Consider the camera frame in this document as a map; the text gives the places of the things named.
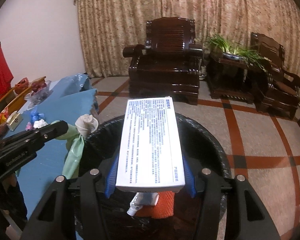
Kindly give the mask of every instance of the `white wall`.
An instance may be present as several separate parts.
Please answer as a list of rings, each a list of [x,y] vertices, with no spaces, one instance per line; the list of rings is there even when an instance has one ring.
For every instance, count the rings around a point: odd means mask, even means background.
[[[73,0],[6,0],[0,41],[12,86],[24,77],[55,81],[85,72]]]

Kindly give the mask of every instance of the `green plant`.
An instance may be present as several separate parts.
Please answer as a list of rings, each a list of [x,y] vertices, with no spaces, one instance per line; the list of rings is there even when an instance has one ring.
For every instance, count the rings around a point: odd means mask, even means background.
[[[248,66],[251,63],[266,72],[265,68],[260,63],[260,60],[269,59],[262,57],[256,50],[246,49],[239,46],[234,47],[228,40],[220,36],[220,34],[215,34],[213,37],[209,37],[207,41],[211,50],[213,50],[215,47],[218,47],[223,52],[242,57]]]

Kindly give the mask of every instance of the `blue gripper pad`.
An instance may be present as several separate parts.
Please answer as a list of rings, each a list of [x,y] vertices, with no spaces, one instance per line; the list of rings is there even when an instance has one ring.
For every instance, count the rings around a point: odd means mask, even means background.
[[[194,176],[193,176],[193,174],[190,170],[190,166],[184,156],[182,156],[182,160],[183,160],[183,169],[185,172],[186,190],[190,194],[190,196],[192,198],[194,198],[195,195],[197,194],[197,192],[195,190]]]
[[[117,180],[117,171],[119,163],[119,154],[114,159],[114,162],[111,165],[110,171],[106,177],[106,187],[105,187],[105,196],[110,198],[115,189],[115,183]]]

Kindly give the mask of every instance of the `brown curtain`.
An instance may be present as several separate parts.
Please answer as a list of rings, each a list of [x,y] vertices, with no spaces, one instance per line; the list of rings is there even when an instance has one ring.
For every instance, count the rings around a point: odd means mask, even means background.
[[[145,23],[160,17],[195,19],[196,36],[218,32],[243,46],[250,33],[273,37],[286,49],[287,70],[300,76],[300,10],[293,0],[75,0],[86,71],[126,75],[125,46],[145,42]]]

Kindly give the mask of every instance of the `small yellow box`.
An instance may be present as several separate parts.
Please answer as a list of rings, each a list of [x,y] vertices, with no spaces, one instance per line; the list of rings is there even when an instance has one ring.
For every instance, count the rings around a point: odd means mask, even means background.
[[[20,113],[17,113],[17,111],[14,111],[7,119],[7,126],[9,130],[14,131],[22,120],[22,115]]]

